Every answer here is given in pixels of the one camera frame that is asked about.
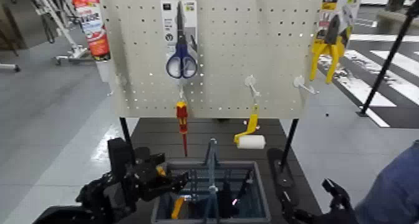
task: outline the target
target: white paint roller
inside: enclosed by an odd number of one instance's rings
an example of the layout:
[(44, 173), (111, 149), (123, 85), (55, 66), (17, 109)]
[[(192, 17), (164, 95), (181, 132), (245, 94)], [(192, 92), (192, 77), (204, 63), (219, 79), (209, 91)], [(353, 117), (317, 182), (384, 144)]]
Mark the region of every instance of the white paint roller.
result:
[(239, 138), (238, 149), (263, 149), (265, 147), (263, 135), (245, 135)]

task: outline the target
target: pegboard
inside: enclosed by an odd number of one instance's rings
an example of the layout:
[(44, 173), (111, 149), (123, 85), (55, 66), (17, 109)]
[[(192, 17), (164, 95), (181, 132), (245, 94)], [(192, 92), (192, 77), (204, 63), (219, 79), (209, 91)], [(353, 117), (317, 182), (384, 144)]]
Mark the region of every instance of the pegboard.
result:
[[(115, 62), (110, 84), (118, 114), (175, 117), (177, 80), (165, 69), (161, 0), (100, 0)], [(260, 118), (302, 114), (312, 34), (321, 0), (197, 0), (198, 74), (185, 87), (192, 117), (247, 118), (253, 75)]]

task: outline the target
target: person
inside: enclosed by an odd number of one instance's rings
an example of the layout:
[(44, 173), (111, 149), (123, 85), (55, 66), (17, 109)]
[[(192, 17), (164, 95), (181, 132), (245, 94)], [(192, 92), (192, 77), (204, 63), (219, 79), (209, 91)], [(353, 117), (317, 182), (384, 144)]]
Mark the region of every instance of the person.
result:
[(419, 221), (419, 140), (380, 172), (355, 215), (360, 224)]

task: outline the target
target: yellow pliers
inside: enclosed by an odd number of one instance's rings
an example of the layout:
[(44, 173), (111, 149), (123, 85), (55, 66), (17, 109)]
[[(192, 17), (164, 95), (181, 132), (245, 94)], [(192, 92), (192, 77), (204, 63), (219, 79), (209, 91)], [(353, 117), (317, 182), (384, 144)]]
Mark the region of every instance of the yellow pliers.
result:
[(332, 82), (333, 74), (335, 73), (336, 66), (339, 61), (339, 50), (337, 47), (339, 27), (339, 16), (335, 15), (329, 24), (327, 34), (324, 38), (324, 43), (321, 44), (319, 48), (314, 52), (310, 80), (315, 79), (315, 75), (317, 72), (317, 62), (319, 61), (320, 55), (329, 53), (330, 56), (332, 56), (332, 65), (330, 66), (329, 71), (327, 72), (326, 83), (330, 84)]

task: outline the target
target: scissors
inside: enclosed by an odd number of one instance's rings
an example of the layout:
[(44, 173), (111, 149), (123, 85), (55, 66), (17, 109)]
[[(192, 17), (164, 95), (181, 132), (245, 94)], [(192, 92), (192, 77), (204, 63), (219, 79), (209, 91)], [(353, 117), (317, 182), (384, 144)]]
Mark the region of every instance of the scissors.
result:
[(336, 66), (339, 61), (339, 50), (337, 48), (339, 26), (339, 16), (335, 15), (329, 24), (327, 34), (324, 38), (324, 44), (320, 45), (319, 49), (313, 55), (310, 80), (315, 79), (315, 74), (317, 71), (317, 61), (319, 60), (320, 55), (323, 54), (326, 50), (330, 50), (330, 56), (332, 56), (332, 65), (330, 66), (329, 71), (327, 72), (326, 83), (329, 84), (332, 82), (333, 74), (335, 73)]
[(180, 79), (193, 77), (198, 71), (198, 65), (195, 59), (188, 53), (188, 43), (186, 41), (183, 28), (183, 18), (181, 11), (181, 2), (178, 5), (178, 42), (176, 43), (176, 52), (170, 57), (166, 64), (166, 70), (169, 76)]

